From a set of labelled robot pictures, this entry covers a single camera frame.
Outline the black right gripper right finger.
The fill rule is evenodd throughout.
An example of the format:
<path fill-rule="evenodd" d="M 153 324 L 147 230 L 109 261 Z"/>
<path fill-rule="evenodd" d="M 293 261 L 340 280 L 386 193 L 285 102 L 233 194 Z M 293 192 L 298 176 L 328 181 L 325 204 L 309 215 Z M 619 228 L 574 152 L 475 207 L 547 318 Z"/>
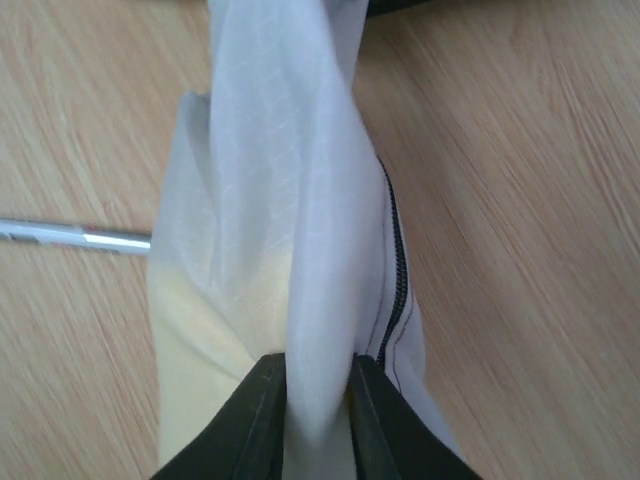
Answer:
<path fill-rule="evenodd" d="M 353 359 L 347 399 L 358 479 L 479 477 L 423 424 L 373 358 Z"/>

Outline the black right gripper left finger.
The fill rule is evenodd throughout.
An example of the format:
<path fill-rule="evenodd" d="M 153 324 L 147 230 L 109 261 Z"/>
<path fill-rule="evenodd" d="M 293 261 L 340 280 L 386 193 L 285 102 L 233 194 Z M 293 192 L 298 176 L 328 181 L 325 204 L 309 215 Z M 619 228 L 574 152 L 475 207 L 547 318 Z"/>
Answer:
<path fill-rule="evenodd" d="M 280 479 L 285 355 L 263 356 L 204 428 L 155 479 Z"/>

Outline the black student backpack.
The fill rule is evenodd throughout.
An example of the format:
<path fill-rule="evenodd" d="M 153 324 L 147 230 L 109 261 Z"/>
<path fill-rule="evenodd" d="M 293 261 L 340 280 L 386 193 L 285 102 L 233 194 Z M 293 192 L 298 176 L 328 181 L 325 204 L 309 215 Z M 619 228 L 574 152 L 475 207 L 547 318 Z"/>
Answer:
<path fill-rule="evenodd" d="M 366 18 L 386 15 L 419 5 L 424 5 L 434 0 L 369 0 Z"/>

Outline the blue capped white pen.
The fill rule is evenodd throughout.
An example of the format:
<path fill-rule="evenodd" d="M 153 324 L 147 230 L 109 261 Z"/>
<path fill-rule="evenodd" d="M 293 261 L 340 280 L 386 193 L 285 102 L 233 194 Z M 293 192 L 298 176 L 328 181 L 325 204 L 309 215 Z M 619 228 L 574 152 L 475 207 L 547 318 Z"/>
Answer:
<path fill-rule="evenodd" d="M 149 233 L 10 218 L 1 219 L 1 238 L 138 256 L 146 256 L 151 246 Z"/>

